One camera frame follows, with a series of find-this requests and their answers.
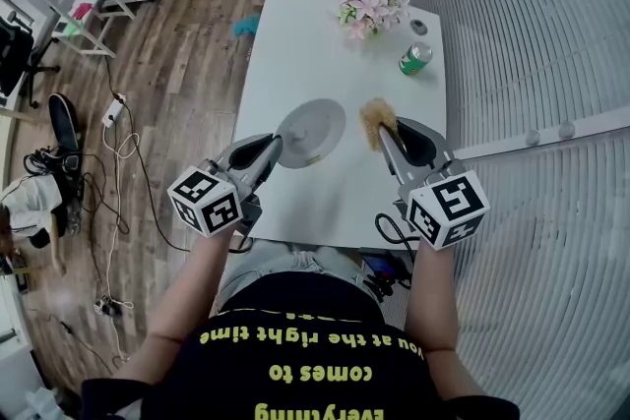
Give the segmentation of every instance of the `person's arm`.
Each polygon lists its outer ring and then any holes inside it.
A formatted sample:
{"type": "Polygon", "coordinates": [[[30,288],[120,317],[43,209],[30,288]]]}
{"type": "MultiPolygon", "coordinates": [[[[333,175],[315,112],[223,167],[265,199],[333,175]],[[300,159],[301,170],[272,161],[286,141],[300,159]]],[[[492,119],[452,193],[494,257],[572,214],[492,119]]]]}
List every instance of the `person's arm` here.
{"type": "Polygon", "coordinates": [[[233,228],[212,238],[197,239],[175,282],[157,305],[145,341],[113,378],[152,385],[164,377],[183,341],[210,314],[232,233],[233,228]]]}
{"type": "Polygon", "coordinates": [[[66,266],[59,259],[59,229],[57,228],[57,217],[54,213],[50,214],[50,257],[52,265],[60,276],[66,274],[66,266]]]}
{"type": "Polygon", "coordinates": [[[443,400],[483,395],[456,353],[459,324],[453,249],[434,251],[424,241],[415,256],[405,331],[415,339],[443,400]]]}

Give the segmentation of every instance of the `white chair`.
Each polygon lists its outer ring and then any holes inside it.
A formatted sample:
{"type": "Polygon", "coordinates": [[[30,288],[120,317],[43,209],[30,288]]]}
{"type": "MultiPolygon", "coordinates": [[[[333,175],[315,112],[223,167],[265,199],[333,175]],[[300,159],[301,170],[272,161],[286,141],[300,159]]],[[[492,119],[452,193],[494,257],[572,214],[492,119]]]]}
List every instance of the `white chair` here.
{"type": "Polygon", "coordinates": [[[89,55],[89,54],[100,54],[111,56],[112,58],[116,57],[116,54],[109,49],[103,42],[113,19],[119,16],[128,16],[132,20],[135,18],[135,15],[131,12],[129,7],[122,2],[121,0],[115,0],[116,4],[120,6],[122,11],[115,12],[104,12],[101,13],[98,11],[98,7],[102,3],[103,0],[45,0],[50,7],[58,13],[62,20],[59,21],[57,27],[52,34],[54,38],[59,39],[64,44],[68,45],[75,51],[80,54],[89,55]],[[92,6],[91,9],[80,19],[77,20],[73,17],[73,14],[77,11],[77,9],[82,4],[89,4],[92,6]],[[107,19],[104,27],[100,31],[99,35],[95,35],[88,31],[87,26],[92,17],[92,15],[96,16],[100,20],[107,19]],[[71,38],[82,35],[86,39],[88,39],[92,44],[92,48],[90,49],[82,49],[79,45],[71,42],[71,38]]]}

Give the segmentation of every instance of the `white desk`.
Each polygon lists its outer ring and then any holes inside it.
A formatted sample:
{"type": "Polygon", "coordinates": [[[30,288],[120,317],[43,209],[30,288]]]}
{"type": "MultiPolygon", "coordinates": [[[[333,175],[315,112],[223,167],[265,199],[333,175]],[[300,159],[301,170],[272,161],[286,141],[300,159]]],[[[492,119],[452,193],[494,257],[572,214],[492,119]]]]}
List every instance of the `white desk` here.
{"type": "Polygon", "coordinates": [[[323,160],[302,169],[276,165],[258,190],[263,215],[256,238],[330,245],[395,248],[374,228],[385,212],[402,222],[392,202],[398,183],[381,153],[369,150],[359,108],[383,97],[399,116],[446,134],[444,53],[438,16],[411,9],[428,26],[424,37],[409,22],[365,41],[349,40],[335,18],[341,0],[265,0],[238,112],[235,140],[273,133],[299,104],[331,98],[346,112],[346,130],[323,160]],[[415,40],[433,48],[433,60],[405,76],[399,58],[415,40]]]}

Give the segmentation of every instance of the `black chair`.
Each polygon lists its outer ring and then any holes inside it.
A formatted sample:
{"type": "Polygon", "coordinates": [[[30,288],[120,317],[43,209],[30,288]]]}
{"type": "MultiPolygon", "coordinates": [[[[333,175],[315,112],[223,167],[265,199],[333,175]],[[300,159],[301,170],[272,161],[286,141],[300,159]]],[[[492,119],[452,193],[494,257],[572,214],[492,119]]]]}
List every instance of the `black chair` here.
{"type": "Polygon", "coordinates": [[[39,67],[41,57],[48,49],[53,39],[48,40],[42,51],[33,50],[34,40],[32,30],[16,18],[13,11],[7,21],[0,18],[0,92],[9,96],[18,85],[22,74],[26,73],[29,90],[29,104],[37,108],[38,104],[32,100],[32,86],[35,74],[39,72],[59,72],[58,65],[54,67],[39,67]]]}

